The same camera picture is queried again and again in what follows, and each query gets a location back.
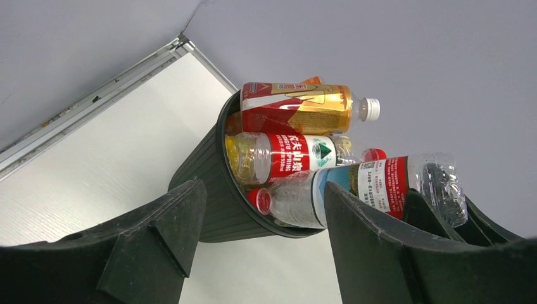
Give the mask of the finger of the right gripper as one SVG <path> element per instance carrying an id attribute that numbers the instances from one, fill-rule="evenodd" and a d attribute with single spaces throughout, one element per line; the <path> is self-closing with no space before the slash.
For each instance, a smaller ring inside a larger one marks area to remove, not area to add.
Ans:
<path id="1" fill-rule="evenodd" d="M 402 221 L 435 236 L 466 243 L 427 198 L 414 189 L 405 196 Z"/>
<path id="2" fill-rule="evenodd" d="M 522 237 L 507 230 L 482 212 L 467 196 L 462 204 L 461 199 L 453 200 L 453 244 L 458 246 L 497 247 L 516 241 Z"/>

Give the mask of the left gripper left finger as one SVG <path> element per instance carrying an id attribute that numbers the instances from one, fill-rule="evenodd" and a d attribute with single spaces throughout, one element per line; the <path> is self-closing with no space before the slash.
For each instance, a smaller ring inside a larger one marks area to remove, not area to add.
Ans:
<path id="1" fill-rule="evenodd" d="M 2 303 L 178 303 L 206 207 L 203 181 L 53 243 L 1 248 Z"/>

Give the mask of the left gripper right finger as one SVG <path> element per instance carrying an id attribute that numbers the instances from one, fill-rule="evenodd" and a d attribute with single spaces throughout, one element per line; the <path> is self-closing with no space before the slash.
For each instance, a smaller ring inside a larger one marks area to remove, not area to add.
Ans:
<path id="1" fill-rule="evenodd" d="M 325 186 L 344 303 L 535 303 L 536 240 L 458 246 Z"/>

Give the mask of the clear bottle red blue label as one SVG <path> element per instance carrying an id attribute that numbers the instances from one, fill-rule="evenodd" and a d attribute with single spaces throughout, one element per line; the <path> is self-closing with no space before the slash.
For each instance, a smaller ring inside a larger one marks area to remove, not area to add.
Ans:
<path id="1" fill-rule="evenodd" d="M 425 196 L 452 227 L 467 221 L 467 204 L 448 153 L 424 153 L 354 165 L 299 172 L 291 179 L 247 194 L 260 214 L 284 227 L 326 229 L 324 188 L 334 182 L 366 205 L 401 219 L 405 197 L 414 189 Z"/>

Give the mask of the black plastic waste bin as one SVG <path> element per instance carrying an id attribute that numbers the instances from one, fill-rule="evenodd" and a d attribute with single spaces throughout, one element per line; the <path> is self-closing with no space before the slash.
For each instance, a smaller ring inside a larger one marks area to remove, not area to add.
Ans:
<path id="1" fill-rule="evenodd" d="M 174 173 L 171 190 L 193 178 L 204 182 L 207 199 L 199 240 L 223 243 L 245 239 L 280 236 L 301 239 L 322 232 L 321 229 L 281 227 L 256 211 L 233 177 L 225 151 L 225 121 L 239 109 L 240 92 L 224 103 L 215 125 L 193 149 Z"/>

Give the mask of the orange drink bottle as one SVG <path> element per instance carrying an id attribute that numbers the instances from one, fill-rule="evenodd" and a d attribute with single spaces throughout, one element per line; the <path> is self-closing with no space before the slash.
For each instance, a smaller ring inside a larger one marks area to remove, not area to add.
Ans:
<path id="1" fill-rule="evenodd" d="M 301 84 L 321 85 L 322 79 L 319 76 L 314 76 L 302 81 Z"/>

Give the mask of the gold red tea bottle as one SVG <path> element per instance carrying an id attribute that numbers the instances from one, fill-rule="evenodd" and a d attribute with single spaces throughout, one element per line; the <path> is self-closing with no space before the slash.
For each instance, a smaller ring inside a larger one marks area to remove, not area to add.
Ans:
<path id="1" fill-rule="evenodd" d="M 381 105 L 356 98 L 345 85 L 249 82 L 241 89 L 240 112 L 245 132 L 324 136 L 377 120 Z"/>

